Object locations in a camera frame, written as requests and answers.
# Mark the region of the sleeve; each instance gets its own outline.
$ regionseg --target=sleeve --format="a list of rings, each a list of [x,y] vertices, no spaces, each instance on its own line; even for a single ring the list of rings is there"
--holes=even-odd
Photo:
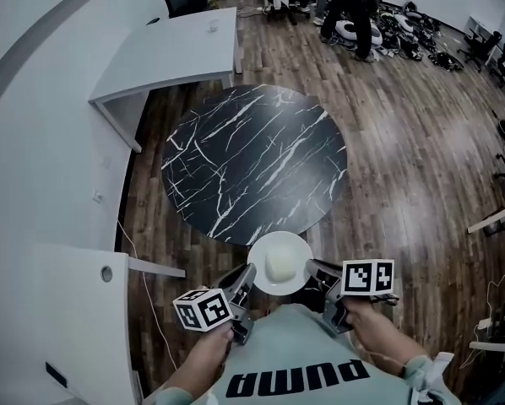
[[[155,398],[155,405],[190,405],[193,397],[188,391],[171,387],[161,391]]]
[[[460,400],[446,387],[441,376],[430,386],[426,386],[426,375],[430,370],[432,360],[426,355],[418,355],[406,365],[403,379],[413,388],[410,404],[461,405]]]

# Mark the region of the white food item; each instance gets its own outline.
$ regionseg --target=white food item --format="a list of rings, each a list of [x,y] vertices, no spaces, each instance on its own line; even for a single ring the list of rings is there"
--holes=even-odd
[[[296,263],[292,251],[284,246],[270,249],[266,256],[266,276],[277,284],[294,278],[296,276]]]

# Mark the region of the white plate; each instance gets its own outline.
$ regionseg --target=white plate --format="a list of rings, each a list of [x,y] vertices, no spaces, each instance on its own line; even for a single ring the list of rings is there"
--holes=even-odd
[[[266,256],[273,247],[285,246],[296,262],[296,276],[286,282],[274,283],[266,276]],[[286,231],[275,231],[259,238],[251,248],[247,264],[256,266],[254,284],[264,293],[271,295],[288,295],[303,288],[311,274],[306,270],[307,260],[312,259],[312,251],[306,241],[299,235]]]

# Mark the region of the wooden laminate floor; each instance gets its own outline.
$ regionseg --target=wooden laminate floor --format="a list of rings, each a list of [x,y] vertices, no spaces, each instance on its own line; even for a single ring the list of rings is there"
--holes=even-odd
[[[257,7],[260,1],[225,5]],[[505,231],[489,238],[465,232],[505,206],[505,186],[491,178],[503,167],[495,154],[505,150],[491,111],[505,117],[505,92],[472,63],[461,73],[446,73],[427,58],[356,62],[341,46],[321,43],[318,28],[305,20],[292,26],[286,19],[268,24],[264,16],[252,16],[239,18],[237,25],[243,75],[236,83],[276,84],[309,95],[345,137],[345,191],[305,235],[314,256],[395,259],[401,301],[390,315],[432,355],[455,353],[445,378],[461,394],[465,378],[481,361],[458,370],[474,325],[488,316],[487,283],[505,273]],[[443,30],[440,42],[454,51],[463,45],[462,37],[450,31]],[[198,335],[176,324],[172,300],[247,258],[246,248],[191,229],[174,211],[160,178],[162,148],[173,122],[221,89],[211,82],[152,94],[138,134],[144,151],[136,157],[128,189],[125,230],[138,257],[187,270],[186,280],[146,277],[178,365]],[[122,248],[133,253],[125,240]],[[505,281],[499,290],[491,289],[492,306],[504,298]],[[269,302],[259,293],[253,298],[258,308]],[[130,277],[129,324],[133,366],[145,369],[149,389],[155,389],[172,366],[137,273]]]

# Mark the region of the black marble table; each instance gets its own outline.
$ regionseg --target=black marble table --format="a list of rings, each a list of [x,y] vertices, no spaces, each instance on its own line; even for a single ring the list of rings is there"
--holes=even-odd
[[[296,234],[339,196],[345,140],[311,99],[273,85],[206,98],[180,118],[162,177],[171,203],[208,237],[251,245],[268,232]]]

